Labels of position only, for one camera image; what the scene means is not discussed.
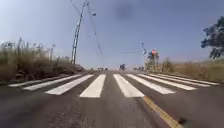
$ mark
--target blue sky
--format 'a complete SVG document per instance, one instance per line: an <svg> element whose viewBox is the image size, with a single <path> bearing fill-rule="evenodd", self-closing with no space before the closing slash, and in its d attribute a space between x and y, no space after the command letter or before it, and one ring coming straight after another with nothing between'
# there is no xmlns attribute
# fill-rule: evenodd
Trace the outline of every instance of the blue sky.
<svg viewBox="0 0 224 128"><path fill-rule="evenodd" d="M74 0L80 10L83 2ZM104 59L86 8L77 63L86 68L142 65L142 42L159 51L160 61L165 57L177 62L205 60L209 49L200 47L203 29L224 15L223 5L223 0L90 0ZM78 18L69 0L1 0L0 40L22 36L48 48L56 44L55 55L71 56Z"/></svg>

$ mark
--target pole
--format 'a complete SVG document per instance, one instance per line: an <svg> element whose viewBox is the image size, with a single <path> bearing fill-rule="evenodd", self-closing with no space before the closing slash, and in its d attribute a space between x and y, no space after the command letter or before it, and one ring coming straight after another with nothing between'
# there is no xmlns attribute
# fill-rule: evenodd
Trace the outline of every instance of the pole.
<svg viewBox="0 0 224 128"><path fill-rule="evenodd" d="M89 3L85 3L85 2L83 3L82 12L80 14L80 19L79 19L78 25L76 27L74 43L72 46L72 61L71 61L72 64L76 63L77 44L78 44L78 38L79 38L80 25L81 25L82 17L83 17L83 10L84 10L84 7L87 6L88 4Z"/></svg>
<svg viewBox="0 0 224 128"><path fill-rule="evenodd" d="M50 54L50 61L52 61L53 50L54 50L54 47L55 47L55 46L56 46L55 44L52 45L52 48L51 48L51 54Z"/></svg>
<svg viewBox="0 0 224 128"><path fill-rule="evenodd" d="M142 43L142 50L143 50L143 64L144 64L144 71L146 71L146 62L147 62L147 50L145 49L144 43Z"/></svg>

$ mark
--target grassy field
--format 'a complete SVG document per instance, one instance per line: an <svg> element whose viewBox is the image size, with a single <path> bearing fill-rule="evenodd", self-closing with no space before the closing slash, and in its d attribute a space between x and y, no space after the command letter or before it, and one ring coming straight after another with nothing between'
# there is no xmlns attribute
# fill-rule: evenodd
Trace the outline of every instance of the grassy field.
<svg viewBox="0 0 224 128"><path fill-rule="evenodd" d="M166 59L163 63L158 64L156 72L199 80L224 82L224 59L185 63L175 63Z"/></svg>
<svg viewBox="0 0 224 128"><path fill-rule="evenodd" d="M69 58L50 60L49 49L41 44L30 45L20 39L0 47L0 85L10 82L43 79L61 74L75 74L81 66L70 64Z"/></svg>

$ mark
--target white road marking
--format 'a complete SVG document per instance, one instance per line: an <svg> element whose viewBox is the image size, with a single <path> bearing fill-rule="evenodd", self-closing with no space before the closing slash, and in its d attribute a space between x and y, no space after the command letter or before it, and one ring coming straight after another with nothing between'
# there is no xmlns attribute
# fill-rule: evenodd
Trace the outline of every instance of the white road marking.
<svg viewBox="0 0 224 128"><path fill-rule="evenodd" d="M140 77L137 77L137 76L134 76L132 74L127 74L127 76L131 77L132 79L135 79L136 81L142 83L143 85L151 88L151 89L154 89L156 91L158 91L159 93L162 93L162 94L169 94L169 93L175 93L174 91L168 89L168 88L165 88L165 87L161 87L159 85L156 85L156 84L153 84L151 82L148 82Z"/></svg>
<svg viewBox="0 0 224 128"><path fill-rule="evenodd" d="M67 92L68 90L72 89L73 87L77 86L78 84L82 83L83 81L89 79L90 77L92 77L93 75L86 75L86 76L83 76L77 80L74 80L72 82L69 82L67 84L64 84L62 86L59 86L57 88L54 88L54 89L51 89L45 93L48 93L48 94L54 94L54 95L61 95L65 92Z"/></svg>
<svg viewBox="0 0 224 128"><path fill-rule="evenodd" d="M154 77L151 77L151 76L146 76L146 75L143 75L143 74L139 74L139 76L142 76L142 77L145 77L145 78L148 78L148 79L151 79L151 80L155 80L155 81L167 84L167 85L171 85L171 86L174 86L174 87L182 88L182 89L185 89L185 90L194 90L194 89L196 89L194 87L190 87L190 86L186 86L186 85L183 85L183 84L170 82L170 81L167 81L167 80L154 78Z"/></svg>
<svg viewBox="0 0 224 128"><path fill-rule="evenodd" d="M47 79L42 79L42 80L27 81L27 82L24 82L24 83L10 84L8 86L19 87L19 86L24 86L24 85L27 85L27 84L35 84L37 82L42 82L42 81L45 81L45 80L52 80L52 79L56 79L56 78L59 78L59 77L52 77L52 78L47 78Z"/></svg>
<svg viewBox="0 0 224 128"><path fill-rule="evenodd" d="M125 97L144 97L137 88L135 88L132 84L130 84L127 80L125 80L121 75L114 74L115 80L117 81L118 86L120 87L122 93Z"/></svg>
<svg viewBox="0 0 224 128"><path fill-rule="evenodd" d="M199 82L199 83L204 83L204 84L218 85L218 83L214 83L214 82L187 79L187 78L182 78L182 77L177 77L177 76L169 76L169 75L164 75L164 74L158 74L158 75L165 76L165 77L170 77L170 78L177 78L177 79L181 79L181 80L188 80L188 81L192 81L192 82Z"/></svg>
<svg viewBox="0 0 224 128"><path fill-rule="evenodd" d="M82 92L80 97L99 98L103 89L105 78L106 78L105 74L98 76L90 84L90 86L85 91Z"/></svg>
<svg viewBox="0 0 224 128"><path fill-rule="evenodd" d="M183 81L183 80L178 80L178 79L174 79L174 78L169 78L169 77L163 77L163 76L159 76L159 75L154 75L154 74L150 74L150 76L155 76L155 77L159 77L159 78L163 78L163 79L167 79L167 80L173 80L173 81L181 82L181 83L185 83L185 84L197 85L197 86L201 86L201 87L209 87L210 86L208 84L200 84L200 83L194 83L194 82L190 82L190 81Z"/></svg>
<svg viewBox="0 0 224 128"><path fill-rule="evenodd" d="M49 81L49 82L45 82L45 83L41 83L41 84L25 87L23 89L33 91L33 90L36 90L36 89L39 89L39 88L43 88L43 87L46 87L46 86L49 86L49 85L52 85L52 84L56 84L56 83L59 83L59 82L71 79L71 78L75 78L75 77L78 77L78 76L80 76L80 75L74 75L74 76L70 76L70 77L66 77L66 78L62 78L62 79L58 79L58 80L54 80L54 81Z"/></svg>

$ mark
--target road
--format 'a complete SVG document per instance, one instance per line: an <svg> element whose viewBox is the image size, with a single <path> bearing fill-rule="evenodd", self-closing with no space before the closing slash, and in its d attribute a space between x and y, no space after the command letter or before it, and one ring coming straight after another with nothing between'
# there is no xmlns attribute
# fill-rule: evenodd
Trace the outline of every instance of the road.
<svg viewBox="0 0 224 128"><path fill-rule="evenodd" d="M0 87L1 128L221 128L224 88L133 72L80 73Z"/></svg>

